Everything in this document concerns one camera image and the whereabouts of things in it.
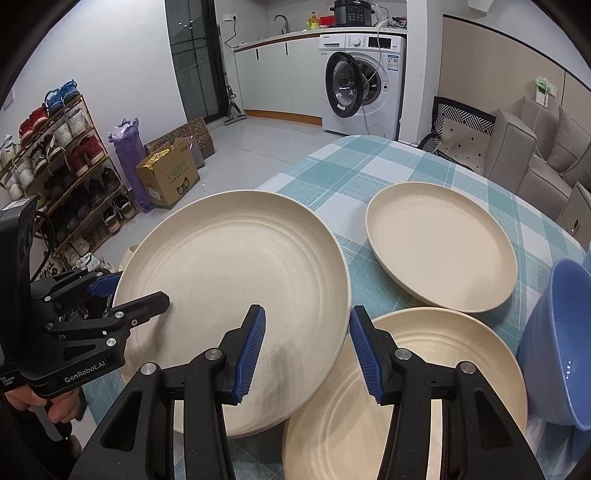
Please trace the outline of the person's left hand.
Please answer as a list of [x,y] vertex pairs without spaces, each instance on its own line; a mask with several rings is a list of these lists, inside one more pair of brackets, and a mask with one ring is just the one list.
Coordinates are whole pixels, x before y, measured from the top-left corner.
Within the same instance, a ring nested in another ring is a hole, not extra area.
[[76,388],[53,399],[47,400],[35,394],[28,385],[5,393],[8,402],[17,410],[28,410],[33,406],[50,405],[48,417],[52,423],[66,423],[73,420],[80,406],[80,389]]

